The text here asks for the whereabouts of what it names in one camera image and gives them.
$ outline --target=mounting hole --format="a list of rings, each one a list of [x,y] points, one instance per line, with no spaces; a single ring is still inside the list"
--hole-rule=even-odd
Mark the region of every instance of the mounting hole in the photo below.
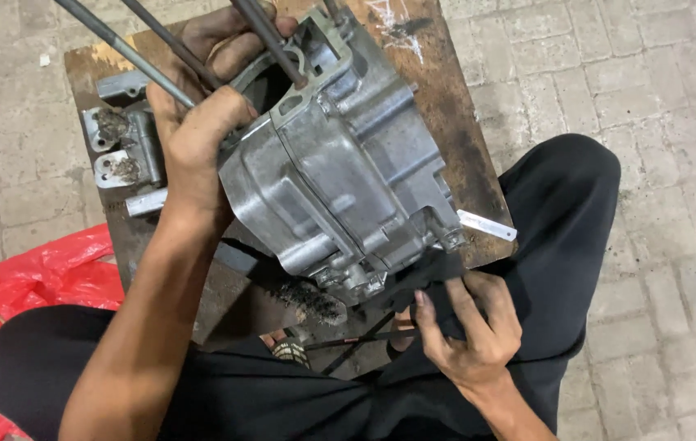
[[[285,99],[283,104],[280,105],[280,115],[285,115],[289,111],[292,111],[293,108],[300,105],[303,100],[304,98],[302,98],[301,95],[294,95]]]

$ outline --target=white chalk mark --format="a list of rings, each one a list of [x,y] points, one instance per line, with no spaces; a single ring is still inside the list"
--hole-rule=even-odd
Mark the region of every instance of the white chalk mark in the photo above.
[[[421,55],[421,45],[418,44],[418,37],[415,35],[407,35],[403,31],[401,32],[394,29],[395,26],[404,25],[411,19],[407,12],[405,0],[400,0],[404,12],[399,16],[399,19],[396,13],[392,11],[391,0],[371,0],[365,3],[380,16],[383,22],[383,24],[378,24],[375,27],[381,30],[381,35],[391,38],[390,42],[383,45],[383,49],[389,46],[409,49],[418,56],[418,61],[423,65],[424,57]]]

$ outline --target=red plastic bag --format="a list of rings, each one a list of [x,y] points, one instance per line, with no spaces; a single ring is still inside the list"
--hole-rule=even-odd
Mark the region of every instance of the red plastic bag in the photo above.
[[[103,224],[0,262],[0,316],[62,304],[116,310],[125,297],[117,266],[97,261],[109,254],[113,246]],[[8,433],[24,436],[0,415],[0,439]]]

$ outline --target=leg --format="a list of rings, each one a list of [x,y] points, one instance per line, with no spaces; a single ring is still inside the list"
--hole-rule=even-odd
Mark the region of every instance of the leg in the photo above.
[[[0,328],[0,413],[36,441],[57,439],[70,392],[112,317],[62,305],[9,320]],[[347,439],[366,421],[369,397],[365,385],[276,359],[253,336],[188,354],[159,439]]]
[[[502,276],[509,286],[523,327],[522,346],[509,369],[529,405],[553,431],[559,382],[568,359],[584,341],[619,182],[617,158],[580,135],[562,135],[536,146],[500,177],[519,230],[519,249],[480,269]],[[445,292],[429,294],[444,334],[464,339]],[[486,422],[456,388],[435,388],[443,380],[424,356],[421,341],[415,341],[378,381],[397,394],[404,390],[444,403],[454,421],[448,425],[457,432],[489,433]],[[432,392],[423,388],[425,381],[435,388]],[[389,400],[387,407],[393,408],[395,402]]]

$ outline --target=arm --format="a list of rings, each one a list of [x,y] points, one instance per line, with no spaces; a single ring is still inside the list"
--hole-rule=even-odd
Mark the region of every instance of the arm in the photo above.
[[[266,5],[270,15],[274,7]],[[291,35],[293,19],[277,19]],[[230,78],[263,50],[231,8],[191,20],[182,40],[207,66]],[[124,304],[111,320],[65,406],[64,440],[155,439],[182,372],[201,292],[220,237],[233,220],[218,173],[217,149],[258,113],[229,86],[205,98],[192,72],[171,56],[162,70],[203,100],[182,109],[157,85],[147,87],[165,156],[168,196]]]
[[[487,420],[500,441],[556,441],[514,386],[505,365],[519,349],[522,326],[502,278],[469,272],[446,282],[467,341],[446,339],[427,294],[417,291],[416,321],[424,352]],[[485,320],[471,293],[487,313]]]

